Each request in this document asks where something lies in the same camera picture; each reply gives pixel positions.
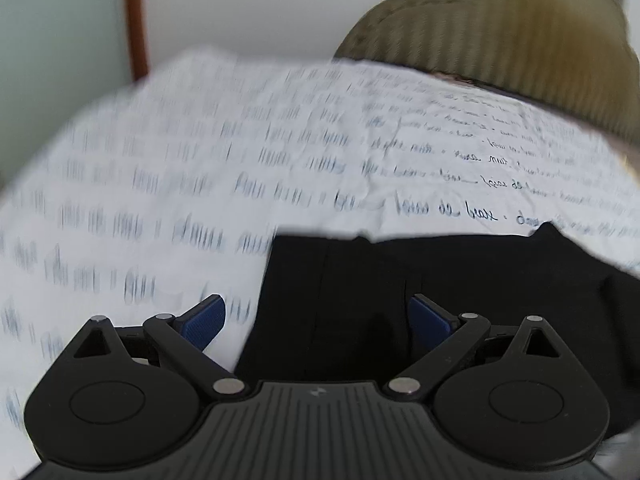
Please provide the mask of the black pants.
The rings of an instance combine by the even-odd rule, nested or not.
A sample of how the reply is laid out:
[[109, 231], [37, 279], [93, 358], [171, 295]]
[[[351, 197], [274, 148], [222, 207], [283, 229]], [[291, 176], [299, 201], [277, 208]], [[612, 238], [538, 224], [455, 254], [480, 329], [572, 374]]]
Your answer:
[[545, 318], [608, 399], [610, 433], [639, 418], [639, 282], [546, 223], [529, 236], [280, 235], [235, 371], [246, 382], [387, 382], [423, 356], [409, 301], [498, 325]]

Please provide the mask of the olive tufted headboard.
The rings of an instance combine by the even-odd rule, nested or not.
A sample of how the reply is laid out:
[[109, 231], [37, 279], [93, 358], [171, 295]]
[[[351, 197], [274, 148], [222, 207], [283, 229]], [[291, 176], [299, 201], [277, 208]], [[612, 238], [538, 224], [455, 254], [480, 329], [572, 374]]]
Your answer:
[[335, 55], [474, 80], [639, 140], [639, 61], [618, 0], [384, 0]]

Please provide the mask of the brown wooden door frame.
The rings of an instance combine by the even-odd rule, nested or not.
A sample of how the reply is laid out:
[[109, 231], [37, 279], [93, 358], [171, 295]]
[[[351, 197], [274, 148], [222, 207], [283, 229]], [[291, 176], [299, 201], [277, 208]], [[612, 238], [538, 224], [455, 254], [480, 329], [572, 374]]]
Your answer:
[[130, 72], [137, 82], [149, 73], [143, 0], [124, 0], [124, 10]]

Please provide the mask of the white bedsheet with blue script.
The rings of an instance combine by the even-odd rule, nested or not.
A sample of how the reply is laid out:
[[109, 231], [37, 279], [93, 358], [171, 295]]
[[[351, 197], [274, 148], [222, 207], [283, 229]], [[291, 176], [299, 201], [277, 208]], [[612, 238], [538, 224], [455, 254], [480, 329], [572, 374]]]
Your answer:
[[179, 56], [76, 115], [1, 195], [1, 474], [38, 464], [23, 412], [87, 318], [208, 294], [234, 364], [280, 230], [525, 235], [553, 222], [639, 269], [639, 183], [600, 132], [383, 64]]

